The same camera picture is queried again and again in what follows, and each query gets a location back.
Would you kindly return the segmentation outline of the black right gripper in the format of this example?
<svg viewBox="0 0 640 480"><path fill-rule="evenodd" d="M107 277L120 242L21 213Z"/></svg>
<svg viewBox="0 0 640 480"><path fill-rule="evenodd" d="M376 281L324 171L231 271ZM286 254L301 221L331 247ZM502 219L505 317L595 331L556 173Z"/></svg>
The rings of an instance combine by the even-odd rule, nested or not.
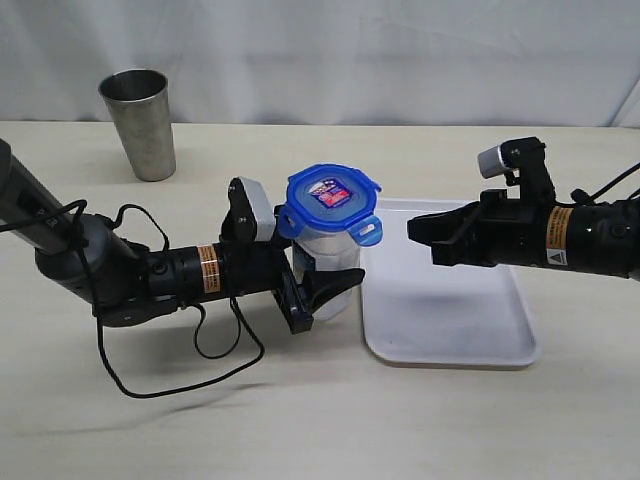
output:
<svg viewBox="0 0 640 480"><path fill-rule="evenodd" d="M545 166L546 145L535 136L501 144L512 149L517 169L502 176L519 188L517 198L509 198L506 190L485 190L480 203L407 221L408 238L429 245L435 265L492 268L545 262L544 222L556 201Z"/></svg>

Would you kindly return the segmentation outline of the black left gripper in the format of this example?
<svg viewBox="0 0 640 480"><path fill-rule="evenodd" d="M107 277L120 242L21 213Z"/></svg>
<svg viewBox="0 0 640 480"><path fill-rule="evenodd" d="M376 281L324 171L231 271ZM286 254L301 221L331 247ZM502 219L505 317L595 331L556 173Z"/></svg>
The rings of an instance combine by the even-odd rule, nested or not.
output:
<svg viewBox="0 0 640 480"><path fill-rule="evenodd" d="M211 301L270 292L293 334L312 328L312 312L340 313L347 307L351 289L365 277L363 269L307 270L300 284L302 293L285 255L291 241L275 230L265 241L255 235L243 238L253 225L244 211L231 207L226 214L214 245L221 288L209 295Z"/></svg>

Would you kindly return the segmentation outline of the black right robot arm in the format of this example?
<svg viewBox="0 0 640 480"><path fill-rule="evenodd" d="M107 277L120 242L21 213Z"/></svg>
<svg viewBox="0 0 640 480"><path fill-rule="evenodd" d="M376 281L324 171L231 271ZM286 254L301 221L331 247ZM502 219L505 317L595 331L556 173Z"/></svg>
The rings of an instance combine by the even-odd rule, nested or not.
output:
<svg viewBox="0 0 640 480"><path fill-rule="evenodd" d="M484 190L459 208L408 220L408 238L429 247L439 266L510 265L638 279L639 194L614 202L601 197L639 167L592 194L576 189L562 203L545 166L545 148L532 136L481 152L481 175L503 176L519 196Z"/></svg>

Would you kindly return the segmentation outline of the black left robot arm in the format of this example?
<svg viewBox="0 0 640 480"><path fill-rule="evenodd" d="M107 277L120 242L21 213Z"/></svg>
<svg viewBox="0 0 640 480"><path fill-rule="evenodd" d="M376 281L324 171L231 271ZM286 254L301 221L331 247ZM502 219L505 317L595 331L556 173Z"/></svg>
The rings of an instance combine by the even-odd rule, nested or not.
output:
<svg viewBox="0 0 640 480"><path fill-rule="evenodd" d="M124 219L62 205L1 144L1 229L35 250L38 270L87 301L101 325L136 326L179 309L270 292L289 330L311 329L314 313L362 283L361 268L306 270L294 276L286 256L291 241L276 230L279 208L262 185L235 177L218 242L158 251L116 234Z"/></svg>

